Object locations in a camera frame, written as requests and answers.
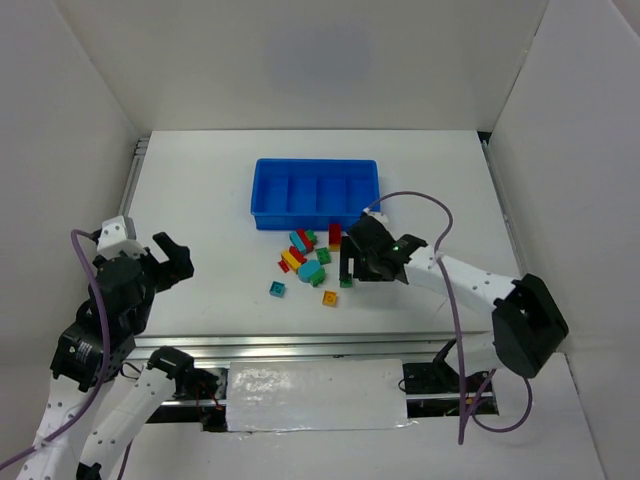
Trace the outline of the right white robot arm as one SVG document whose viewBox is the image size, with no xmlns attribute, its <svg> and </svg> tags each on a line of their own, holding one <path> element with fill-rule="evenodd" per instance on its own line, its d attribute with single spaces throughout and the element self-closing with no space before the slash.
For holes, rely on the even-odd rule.
<svg viewBox="0 0 640 480">
<path fill-rule="evenodd" d="M 363 214 L 341 238 L 340 278 L 348 276 L 423 287 L 489 322 L 487 332 L 464 337 L 461 350 L 452 339 L 438 352 L 434 364 L 443 379 L 502 368 L 533 379 L 569 333 L 539 277 L 510 278 L 476 268 L 414 235 L 395 239 L 372 215 Z"/>
</svg>

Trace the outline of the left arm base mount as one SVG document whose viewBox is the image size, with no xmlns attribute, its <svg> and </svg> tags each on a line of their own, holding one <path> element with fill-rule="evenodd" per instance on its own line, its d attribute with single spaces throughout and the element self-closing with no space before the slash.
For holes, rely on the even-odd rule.
<svg viewBox="0 0 640 480">
<path fill-rule="evenodd" d="M 192 424 L 205 432 L 223 433 L 228 369 L 195 369 L 193 377 L 146 421 L 147 424 Z"/>
</svg>

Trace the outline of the blue divided plastic bin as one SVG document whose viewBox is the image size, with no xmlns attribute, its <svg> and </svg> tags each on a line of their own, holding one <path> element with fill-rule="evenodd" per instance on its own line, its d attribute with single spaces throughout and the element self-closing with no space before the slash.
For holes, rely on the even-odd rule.
<svg viewBox="0 0 640 480">
<path fill-rule="evenodd" d="M 379 197 L 373 160 L 261 158 L 250 212 L 262 231 L 326 231 L 334 223 L 350 227 Z"/>
</svg>

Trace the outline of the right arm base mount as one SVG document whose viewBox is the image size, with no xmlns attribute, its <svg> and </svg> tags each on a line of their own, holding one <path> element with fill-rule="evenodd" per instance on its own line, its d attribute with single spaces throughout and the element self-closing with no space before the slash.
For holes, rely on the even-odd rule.
<svg viewBox="0 0 640 480">
<path fill-rule="evenodd" d="M 403 353 L 402 374 L 397 382 L 404 394 L 409 419 L 458 417 L 458 375 L 434 353 Z"/>
</svg>

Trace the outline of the green square lego brick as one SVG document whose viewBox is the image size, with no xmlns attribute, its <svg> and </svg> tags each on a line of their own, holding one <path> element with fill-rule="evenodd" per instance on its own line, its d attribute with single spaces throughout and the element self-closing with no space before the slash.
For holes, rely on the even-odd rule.
<svg viewBox="0 0 640 480">
<path fill-rule="evenodd" d="M 315 253 L 321 265 L 326 265 L 331 262 L 331 253 L 328 248 L 318 248 L 315 250 Z"/>
</svg>

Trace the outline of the green lego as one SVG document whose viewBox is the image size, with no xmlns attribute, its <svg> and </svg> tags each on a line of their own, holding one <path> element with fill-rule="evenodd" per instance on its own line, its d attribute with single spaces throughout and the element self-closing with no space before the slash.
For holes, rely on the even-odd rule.
<svg viewBox="0 0 640 480">
<path fill-rule="evenodd" d="M 317 244 L 317 236 L 312 230 L 305 230 L 305 236 L 312 246 Z"/>
</svg>

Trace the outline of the red tall lego brick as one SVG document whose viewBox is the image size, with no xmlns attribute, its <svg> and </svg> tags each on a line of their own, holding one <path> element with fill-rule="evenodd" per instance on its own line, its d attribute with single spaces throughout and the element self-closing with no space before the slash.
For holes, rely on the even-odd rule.
<svg viewBox="0 0 640 480">
<path fill-rule="evenodd" d="M 331 223 L 328 227 L 328 244 L 340 244 L 342 241 L 342 229 L 338 223 Z"/>
</svg>

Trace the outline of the red yellow lego cluster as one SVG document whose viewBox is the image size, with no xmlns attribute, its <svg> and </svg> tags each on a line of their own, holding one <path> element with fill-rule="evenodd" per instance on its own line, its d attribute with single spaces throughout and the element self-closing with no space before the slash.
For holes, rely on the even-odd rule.
<svg viewBox="0 0 640 480">
<path fill-rule="evenodd" d="M 306 257 L 295 246 L 290 246 L 287 250 L 283 250 L 280 257 L 278 265 L 284 272 L 293 271 L 297 273 L 299 268 L 307 261 Z"/>
</svg>

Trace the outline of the small orange lego brick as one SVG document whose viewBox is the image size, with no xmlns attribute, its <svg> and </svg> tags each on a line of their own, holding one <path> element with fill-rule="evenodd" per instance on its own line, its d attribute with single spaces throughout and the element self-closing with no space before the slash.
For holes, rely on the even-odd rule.
<svg viewBox="0 0 640 480">
<path fill-rule="evenodd" d="M 322 305 L 327 307 L 336 307 L 338 303 L 338 294 L 335 291 L 326 290 L 323 293 Z"/>
</svg>

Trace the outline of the teal rounded lego brick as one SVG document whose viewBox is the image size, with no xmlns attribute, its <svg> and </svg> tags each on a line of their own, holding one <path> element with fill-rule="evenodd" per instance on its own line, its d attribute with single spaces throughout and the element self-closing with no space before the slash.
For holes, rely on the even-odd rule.
<svg viewBox="0 0 640 480">
<path fill-rule="evenodd" d="M 321 265 L 318 260 L 311 259 L 307 260 L 298 270 L 297 275 L 298 278 L 305 283 L 310 283 L 310 277 L 318 270 L 324 270 L 323 265 Z"/>
</svg>

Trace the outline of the teal long lego brick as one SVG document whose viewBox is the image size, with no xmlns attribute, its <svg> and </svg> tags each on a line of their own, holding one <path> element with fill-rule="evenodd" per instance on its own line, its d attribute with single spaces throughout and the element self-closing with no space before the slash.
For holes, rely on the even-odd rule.
<svg viewBox="0 0 640 480">
<path fill-rule="evenodd" d="M 306 237 L 304 231 L 293 231 L 289 234 L 289 239 L 293 247 L 303 254 L 307 254 L 312 250 L 312 244 Z"/>
</svg>

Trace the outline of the aluminium front rail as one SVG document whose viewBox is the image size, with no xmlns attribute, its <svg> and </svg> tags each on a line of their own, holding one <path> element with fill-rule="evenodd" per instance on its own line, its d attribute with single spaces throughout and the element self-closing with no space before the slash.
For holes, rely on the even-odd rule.
<svg viewBox="0 0 640 480">
<path fill-rule="evenodd" d="M 163 347 L 173 347 L 209 366 L 234 361 L 302 361 L 340 358 L 394 357 L 429 360 L 452 339 L 450 333 L 348 334 L 298 336 L 140 337 L 130 354 L 145 361 Z"/>
</svg>

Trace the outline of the small teal lego brick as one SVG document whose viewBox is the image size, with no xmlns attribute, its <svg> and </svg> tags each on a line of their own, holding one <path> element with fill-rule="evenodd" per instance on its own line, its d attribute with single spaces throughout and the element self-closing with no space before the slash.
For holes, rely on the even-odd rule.
<svg viewBox="0 0 640 480">
<path fill-rule="evenodd" d="M 283 298 L 286 292 L 286 285 L 282 282 L 273 281 L 269 288 L 269 294 L 276 298 Z"/>
</svg>

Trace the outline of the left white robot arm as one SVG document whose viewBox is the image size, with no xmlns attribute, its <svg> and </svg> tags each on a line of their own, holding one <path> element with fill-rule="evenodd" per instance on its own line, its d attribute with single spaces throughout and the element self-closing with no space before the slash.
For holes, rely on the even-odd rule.
<svg viewBox="0 0 640 480">
<path fill-rule="evenodd" d="M 98 410 L 123 363 L 146 328 L 157 294 L 191 278 L 188 247 L 166 233 L 153 240 L 167 259 L 121 236 L 115 254 L 106 242 L 112 227 L 94 233 L 74 229 L 71 243 L 89 282 L 89 297 L 60 335 L 51 362 L 49 397 L 36 436 L 25 450 L 2 461 L 22 467 L 21 479 L 107 479 L 122 470 L 132 442 L 172 394 L 192 380 L 194 360 L 174 347 L 153 352 L 131 391 L 101 423 Z"/>
</svg>

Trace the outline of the white foil covered panel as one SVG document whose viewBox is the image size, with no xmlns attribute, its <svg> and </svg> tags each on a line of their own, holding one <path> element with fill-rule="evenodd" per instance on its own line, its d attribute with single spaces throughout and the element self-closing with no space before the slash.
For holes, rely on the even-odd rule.
<svg viewBox="0 0 640 480">
<path fill-rule="evenodd" d="M 233 432 L 388 430 L 409 424 L 398 359 L 235 362 L 226 421 Z"/>
</svg>

